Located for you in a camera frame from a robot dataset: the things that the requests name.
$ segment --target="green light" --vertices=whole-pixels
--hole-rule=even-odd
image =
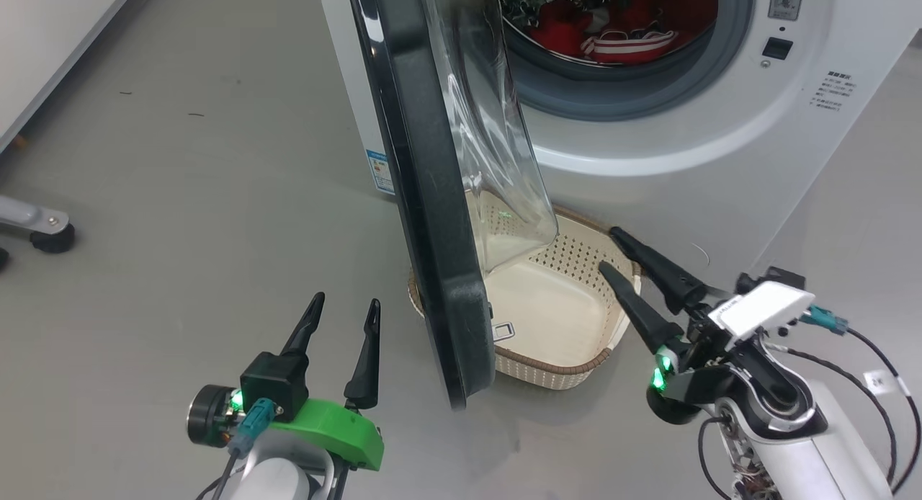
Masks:
[[[663,373],[658,368],[653,371],[653,379],[650,381],[650,385],[653,385],[653,388],[660,392],[666,390],[666,379],[663,378]]]
[[[243,409],[243,391],[237,390],[233,393],[233,396],[230,396],[230,407],[235,409],[235,411],[241,411]]]

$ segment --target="brown basket rim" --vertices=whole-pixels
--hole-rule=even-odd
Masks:
[[[612,229],[612,227],[606,227],[599,222],[590,220],[590,218],[579,215],[576,212],[568,210],[564,207],[558,207],[557,205],[554,205],[554,214],[560,215],[560,217],[567,218],[568,220],[572,220],[573,222],[579,223],[587,228],[592,228],[592,230],[603,233],[605,235],[608,235],[609,231]],[[636,277],[641,274],[641,268],[639,264],[632,261],[631,267],[633,276]],[[411,270],[411,273],[409,274],[408,291],[411,302],[417,306],[420,311],[425,313],[425,310],[422,308],[422,300],[419,299],[419,290],[416,286],[416,273],[413,270]],[[602,365],[602,363],[609,359],[609,356],[612,355],[612,350],[608,347],[605,347],[598,355],[595,356],[595,358],[589,362],[583,363],[582,365],[562,367],[551,365],[550,363],[546,362],[541,362],[540,360],[536,360],[534,358],[529,358],[528,356],[524,356],[518,352],[512,352],[510,349],[504,349],[503,347],[494,346],[493,349],[494,352],[500,356],[503,356],[503,358],[510,359],[513,362],[521,363],[521,365],[527,365],[529,367],[536,368],[540,371],[556,373],[556,375],[580,375],[580,373],[590,372],[595,370],[597,366]]]

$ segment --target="caster wheel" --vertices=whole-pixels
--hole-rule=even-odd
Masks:
[[[57,233],[42,233],[33,231],[29,236],[29,241],[37,250],[42,250],[46,254],[62,254],[73,248],[73,241],[76,240],[73,224],[68,224],[66,228]]]

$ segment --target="laundry basket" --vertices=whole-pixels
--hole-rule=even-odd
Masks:
[[[579,385],[618,344],[631,325],[599,273],[605,260],[640,292],[640,268],[623,254],[608,228],[554,207],[560,233],[528,260],[484,279],[493,307],[496,369],[553,390]],[[419,314],[416,277],[409,297]]]

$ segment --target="open door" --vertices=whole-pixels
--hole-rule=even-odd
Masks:
[[[557,222],[497,0],[352,0],[406,243],[452,408],[493,382],[485,274]]]

